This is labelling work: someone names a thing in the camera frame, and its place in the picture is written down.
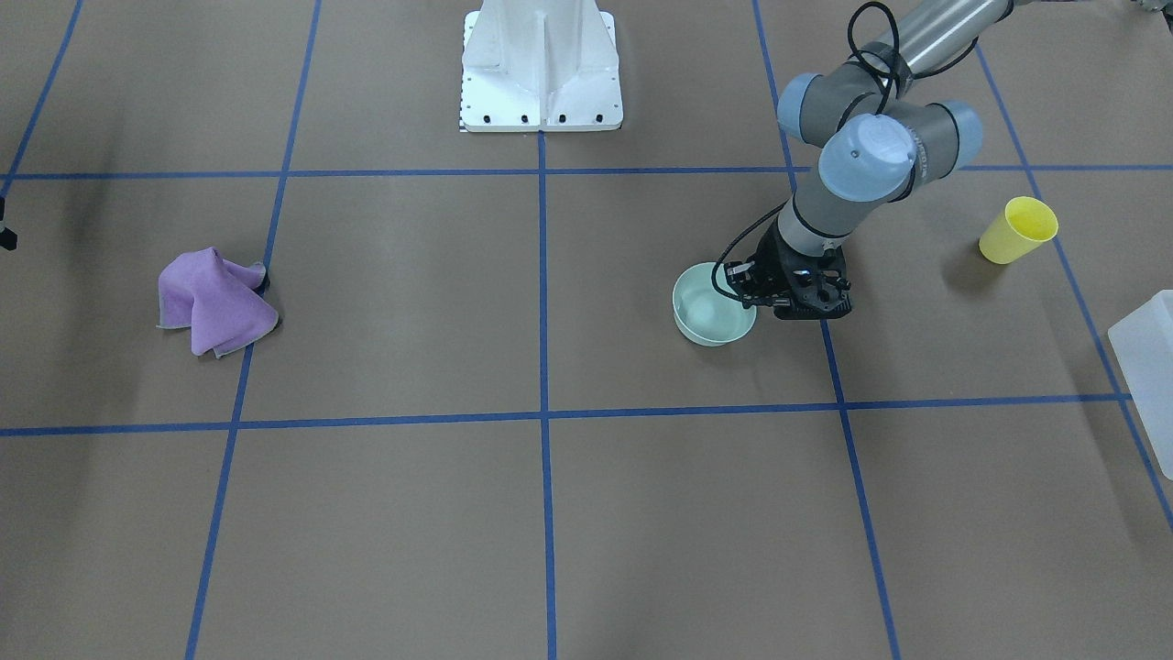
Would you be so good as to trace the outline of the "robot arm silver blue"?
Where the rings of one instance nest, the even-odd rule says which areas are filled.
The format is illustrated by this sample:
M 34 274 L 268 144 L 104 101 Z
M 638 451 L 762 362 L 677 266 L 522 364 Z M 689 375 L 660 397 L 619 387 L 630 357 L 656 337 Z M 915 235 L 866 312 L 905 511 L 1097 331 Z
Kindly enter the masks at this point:
M 983 147 L 979 114 L 960 101 L 910 104 L 906 93 L 949 72 L 975 50 L 981 33 L 1005 20 L 1013 1 L 923 1 L 896 16 L 880 1 L 888 28 L 859 42 L 828 74 L 793 79 L 777 114 L 788 137 L 818 148 L 818 163 L 766 218 L 750 260 L 728 266 L 745 305 L 769 306 L 781 319 L 838 319 L 850 313 L 845 241 L 886 204 L 968 166 Z

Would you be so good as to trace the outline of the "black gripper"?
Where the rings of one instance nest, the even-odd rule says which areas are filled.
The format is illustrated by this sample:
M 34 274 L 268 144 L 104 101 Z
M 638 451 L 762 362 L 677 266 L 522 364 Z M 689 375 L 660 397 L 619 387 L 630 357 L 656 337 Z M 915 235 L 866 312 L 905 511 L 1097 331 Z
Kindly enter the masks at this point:
M 839 319 L 853 309 L 842 249 L 805 256 L 771 223 L 753 254 L 753 298 L 791 321 Z

